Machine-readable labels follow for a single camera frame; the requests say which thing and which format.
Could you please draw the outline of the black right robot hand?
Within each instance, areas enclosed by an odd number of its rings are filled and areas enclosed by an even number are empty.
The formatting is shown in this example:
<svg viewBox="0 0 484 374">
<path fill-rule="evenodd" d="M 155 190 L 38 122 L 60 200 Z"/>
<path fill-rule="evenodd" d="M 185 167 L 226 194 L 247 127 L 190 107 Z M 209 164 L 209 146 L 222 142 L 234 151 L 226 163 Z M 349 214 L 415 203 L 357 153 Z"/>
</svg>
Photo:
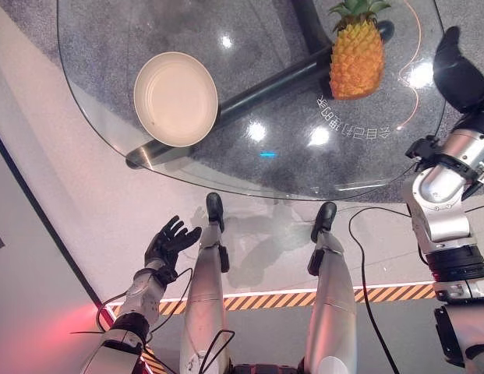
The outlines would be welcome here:
<svg viewBox="0 0 484 374">
<path fill-rule="evenodd" d="M 459 48 L 460 28 L 449 27 L 433 59 L 433 81 L 443 98 L 462 114 L 484 107 L 484 75 Z"/>
</svg>

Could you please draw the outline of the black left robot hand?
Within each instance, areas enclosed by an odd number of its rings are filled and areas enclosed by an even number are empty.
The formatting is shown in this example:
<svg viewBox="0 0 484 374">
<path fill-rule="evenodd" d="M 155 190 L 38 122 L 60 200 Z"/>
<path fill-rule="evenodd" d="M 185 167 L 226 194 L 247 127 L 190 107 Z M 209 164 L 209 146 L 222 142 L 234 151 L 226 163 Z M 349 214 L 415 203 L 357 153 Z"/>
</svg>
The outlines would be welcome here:
<svg viewBox="0 0 484 374">
<path fill-rule="evenodd" d="M 173 216 L 153 237 L 144 255 L 144 265 L 161 261 L 163 266 L 174 270 L 178 254 L 198 242 L 201 234 L 201 227 L 189 230 L 178 215 Z"/>
</svg>

